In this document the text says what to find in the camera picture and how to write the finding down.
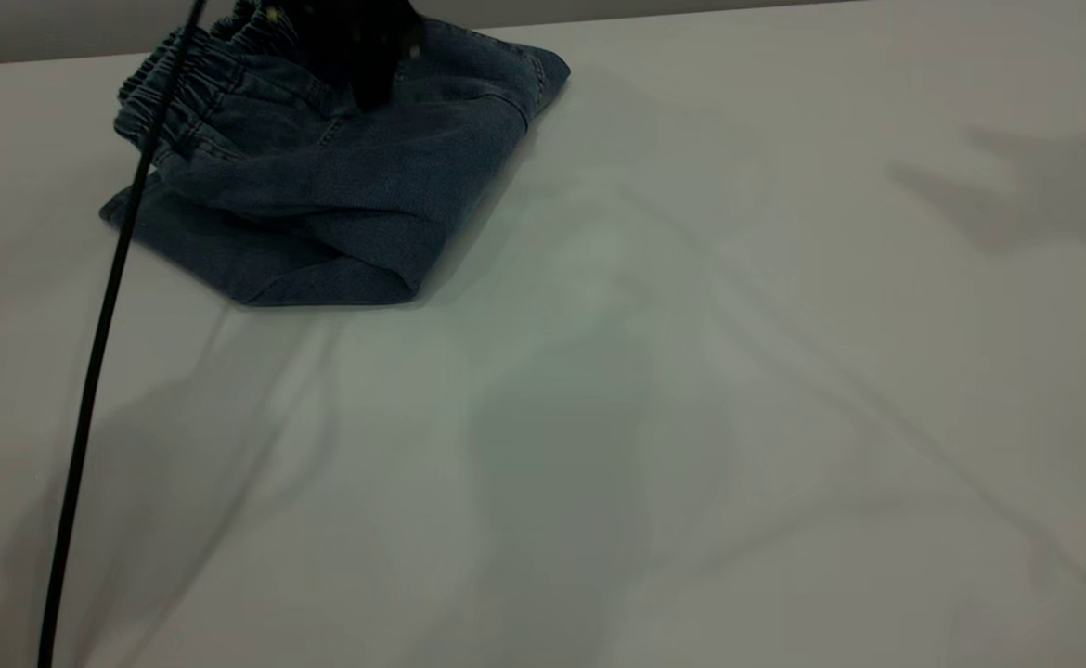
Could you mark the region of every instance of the white tabletop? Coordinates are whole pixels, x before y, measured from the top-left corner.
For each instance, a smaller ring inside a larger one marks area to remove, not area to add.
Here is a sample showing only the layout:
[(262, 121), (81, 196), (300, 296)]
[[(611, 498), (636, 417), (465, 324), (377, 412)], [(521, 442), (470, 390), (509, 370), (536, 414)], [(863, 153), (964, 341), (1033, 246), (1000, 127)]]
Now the white tabletop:
[[(1086, 0), (492, 34), (573, 74), (416, 303), (132, 251), (60, 665), (1086, 667)], [(0, 65), (0, 668), (140, 59)]]

